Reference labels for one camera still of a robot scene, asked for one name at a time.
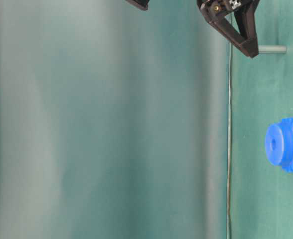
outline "metal rod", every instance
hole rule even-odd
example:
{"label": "metal rod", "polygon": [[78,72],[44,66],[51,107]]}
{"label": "metal rod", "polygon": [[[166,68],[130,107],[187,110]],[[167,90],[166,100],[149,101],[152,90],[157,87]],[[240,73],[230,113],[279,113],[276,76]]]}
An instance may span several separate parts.
{"label": "metal rod", "polygon": [[260,54],[286,54],[286,46],[259,46]]}

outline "blurred background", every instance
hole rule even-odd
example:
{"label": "blurred background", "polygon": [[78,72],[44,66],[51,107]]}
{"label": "blurred background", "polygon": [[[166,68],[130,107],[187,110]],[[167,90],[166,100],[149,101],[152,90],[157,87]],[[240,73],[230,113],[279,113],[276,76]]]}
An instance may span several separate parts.
{"label": "blurred background", "polygon": [[0,239],[226,238],[228,53],[195,1],[0,0]]}

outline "green fabric backdrop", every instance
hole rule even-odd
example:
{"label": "green fabric backdrop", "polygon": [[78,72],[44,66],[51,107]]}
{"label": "green fabric backdrop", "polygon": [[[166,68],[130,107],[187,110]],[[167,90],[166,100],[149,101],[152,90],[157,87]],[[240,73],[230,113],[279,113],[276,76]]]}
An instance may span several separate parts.
{"label": "green fabric backdrop", "polygon": [[227,82],[195,1],[0,0],[0,239],[225,238]]}
{"label": "green fabric backdrop", "polygon": [[234,49],[231,219],[233,239],[293,239],[293,174],[266,159],[270,124],[293,117],[293,0],[261,0],[260,44],[286,55],[251,60]]}

